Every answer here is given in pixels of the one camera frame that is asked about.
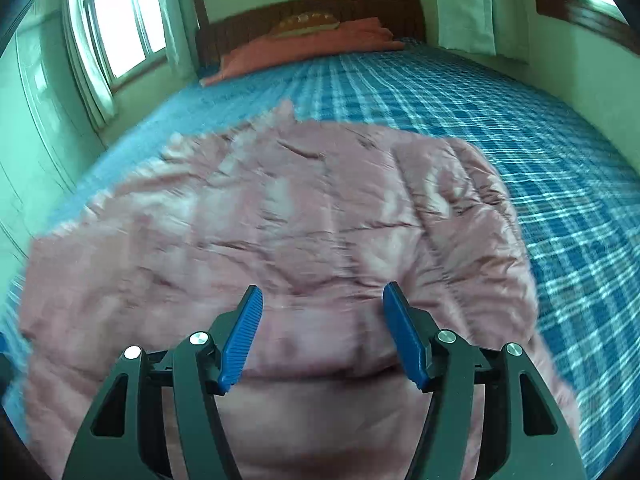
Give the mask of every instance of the orange pillowcase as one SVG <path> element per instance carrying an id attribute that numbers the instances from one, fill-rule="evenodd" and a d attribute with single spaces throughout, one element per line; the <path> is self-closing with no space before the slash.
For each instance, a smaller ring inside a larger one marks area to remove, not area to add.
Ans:
<path id="1" fill-rule="evenodd" d="M 201 79 L 200 84 L 208 86 L 224 79 L 318 56 L 403 48 L 404 43 L 393 41 L 393 34 L 388 28 L 382 27 L 378 18 L 343 22 L 335 30 L 322 30 L 304 36 L 261 36 L 223 56 L 220 72 Z"/>

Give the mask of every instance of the mattress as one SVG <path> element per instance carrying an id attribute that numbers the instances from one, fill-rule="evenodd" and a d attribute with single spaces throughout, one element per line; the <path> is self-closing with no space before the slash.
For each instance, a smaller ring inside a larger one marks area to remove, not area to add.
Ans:
<path id="1" fill-rule="evenodd" d="M 50 225 L 78 216 L 98 190 L 157 156 L 171 134 L 221 130 L 291 99 L 300 119 L 377 123 L 476 145 L 508 186 L 540 298 L 539 329 L 577 393 L 590 479 L 640 416 L 640 178 L 592 126 L 548 94 L 441 50 L 345 54 L 201 88 L 157 108 L 105 153 Z M 0 332 L 26 369 L 17 333 L 23 278 Z M 21 381 L 4 402 L 23 438 Z"/>

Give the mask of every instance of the white curtain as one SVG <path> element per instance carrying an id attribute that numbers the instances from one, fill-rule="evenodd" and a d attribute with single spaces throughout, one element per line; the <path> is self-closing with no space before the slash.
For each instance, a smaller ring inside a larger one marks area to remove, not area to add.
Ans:
<path id="1" fill-rule="evenodd" d="M 174 73 L 185 80 L 196 77 L 189 50 L 189 41 L 182 22 L 182 12 L 178 0 L 159 0 L 164 25 L 166 56 Z"/>
<path id="2" fill-rule="evenodd" d="M 524 0 L 437 0 L 439 44 L 472 54 L 529 59 Z"/>
<path id="3" fill-rule="evenodd" d="M 71 69 L 92 127 L 99 132 L 116 115 L 116 108 L 90 43 L 82 0 L 63 0 L 62 23 Z"/>

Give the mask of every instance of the wooden headboard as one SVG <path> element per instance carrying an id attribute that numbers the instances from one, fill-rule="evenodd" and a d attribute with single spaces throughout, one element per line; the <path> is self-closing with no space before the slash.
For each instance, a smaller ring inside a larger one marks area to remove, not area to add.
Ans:
<path id="1" fill-rule="evenodd" d="M 313 10 L 326 10 L 341 22 L 377 16 L 396 38 L 426 39 L 420 0 L 289 0 L 204 25 L 196 33 L 200 65 L 217 63 L 223 54 L 266 34 L 284 18 Z"/>

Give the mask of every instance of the pink blanket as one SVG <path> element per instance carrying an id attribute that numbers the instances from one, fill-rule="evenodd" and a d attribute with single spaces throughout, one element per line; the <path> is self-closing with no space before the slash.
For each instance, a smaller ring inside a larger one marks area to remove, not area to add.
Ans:
<path id="1" fill-rule="evenodd" d="M 399 369 L 382 318 L 391 280 L 472 344 L 521 343 L 577 434 L 574 396 L 535 330 L 514 208 L 481 153 L 382 126 L 297 122 L 285 103 L 221 135 L 175 139 L 80 223 L 34 241 L 20 310 L 34 348 L 31 449 L 60 478 L 119 354 L 174 346 L 255 283 L 262 322 L 242 380 L 219 400 L 245 480 L 403 478 L 428 396 Z M 478 459 L 481 388 L 474 405 L 464 478 Z"/>

